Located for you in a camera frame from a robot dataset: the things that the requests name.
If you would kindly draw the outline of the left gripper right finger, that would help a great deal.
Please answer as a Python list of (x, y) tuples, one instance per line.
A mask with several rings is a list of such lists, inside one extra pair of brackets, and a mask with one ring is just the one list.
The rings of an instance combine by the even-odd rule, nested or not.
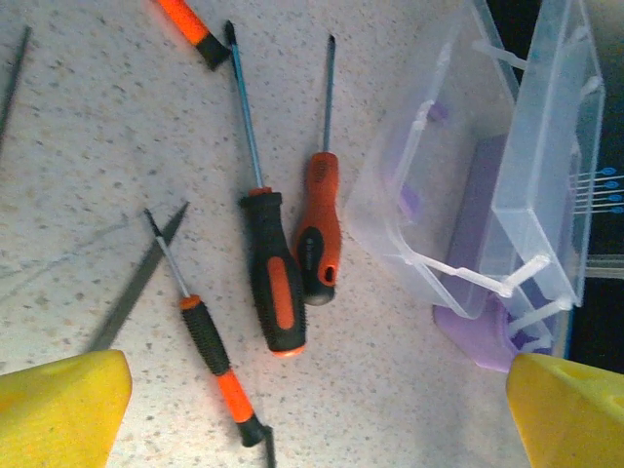
[(624, 468), (624, 374), (520, 354), (506, 395), (531, 468)]

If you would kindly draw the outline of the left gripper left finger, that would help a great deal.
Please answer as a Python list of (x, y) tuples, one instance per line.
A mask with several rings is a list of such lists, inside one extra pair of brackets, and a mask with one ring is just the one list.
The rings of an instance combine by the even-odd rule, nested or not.
[(105, 468), (132, 389), (120, 350), (0, 375), (0, 468)]

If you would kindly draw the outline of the purple toolbox with clear lid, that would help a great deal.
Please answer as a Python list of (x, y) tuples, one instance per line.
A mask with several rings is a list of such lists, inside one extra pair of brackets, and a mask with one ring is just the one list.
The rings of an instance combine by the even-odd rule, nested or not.
[(486, 0), (417, 37), (344, 218), (480, 367), (565, 351), (605, 184), (604, 102), (585, 0), (542, 0), (525, 58)]

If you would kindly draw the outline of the grey file yellow handle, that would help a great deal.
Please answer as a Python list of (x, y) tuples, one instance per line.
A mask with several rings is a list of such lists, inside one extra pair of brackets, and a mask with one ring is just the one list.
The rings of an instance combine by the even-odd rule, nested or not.
[(85, 352), (102, 351), (111, 347), (163, 257), (161, 241), (167, 246), (172, 242), (184, 219), (188, 205), (189, 203), (186, 202), (169, 219), (159, 237), (151, 232), (153, 240), (150, 247), (143, 255), (120, 295), (97, 325), (95, 332), (84, 348)]

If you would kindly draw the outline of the small black orange precision screwdriver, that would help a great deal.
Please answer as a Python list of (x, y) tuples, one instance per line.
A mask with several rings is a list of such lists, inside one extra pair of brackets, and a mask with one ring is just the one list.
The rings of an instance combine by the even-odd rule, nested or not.
[(230, 51), (196, 15), (186, 0), (156, 0), (184, 38), (195, 48), (210, 71), (230, 57)]
[(210, 311), (198, 294), (191, 293), (179, 271), (164, 234), (156, 224), (149, 209), (144, 210), (151, 230), (162, 253), (169, 263), (177, 282), (181, 298), (181, 317), (195, 344), (195, 347), (215, 376), (219, 390), (235, 422), (242, 439), (242, 445), (251, 448), (264, 442), (267, 449), (273, 449), (272, 429), (263, 425), (257, 418), (243, 386), (232, 369), (223, 341), (218, 333)]

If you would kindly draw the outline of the large black orange screwdriver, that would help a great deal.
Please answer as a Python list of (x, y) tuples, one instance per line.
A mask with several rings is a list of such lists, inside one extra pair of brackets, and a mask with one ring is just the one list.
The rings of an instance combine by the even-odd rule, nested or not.
[(281, 218), (282, 194), (264, 184), (243, 64), (232, 21), (225, 23), (224, 32), (231, 50), (255, 179), (255, 188), (240, 201), (251, 234), (254, 304), (268, 349), (276, 356), (295, 356), (302, 352), (306, 344), (302, 278), (286, 241)]

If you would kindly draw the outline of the orange handled screwdriver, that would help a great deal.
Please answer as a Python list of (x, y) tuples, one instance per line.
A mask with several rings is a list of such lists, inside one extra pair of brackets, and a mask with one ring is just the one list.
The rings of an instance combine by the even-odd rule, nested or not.
[(322, 306), (334, 299), (342, 246), (336, 211), (339, 165), (337, 156), (330, 152), (334, 65), (335, 38), (331, 35), (327, 49), (322, 150), (308, 162), (305, 209), (294, 243), (304, 301), (312, 306)]

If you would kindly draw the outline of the thin round file yellow handle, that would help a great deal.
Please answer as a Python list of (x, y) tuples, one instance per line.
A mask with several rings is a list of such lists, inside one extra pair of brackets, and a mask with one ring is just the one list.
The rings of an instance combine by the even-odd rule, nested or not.
[(23, 67), (23, 62), (31, 33), (32, 27), (26, 25), (23, 29), (19, 46), (14, 55), (14, 62), (12, 64), (8, 85), (6, 87), (5, 95), (2, 100), (2, 107), (0, 108), (0, 153), (2, 152), (2, 148), (4, 145), (4, 139), (11, 117), (13, 101), (16, 91), (18, 89), (20, 74)]

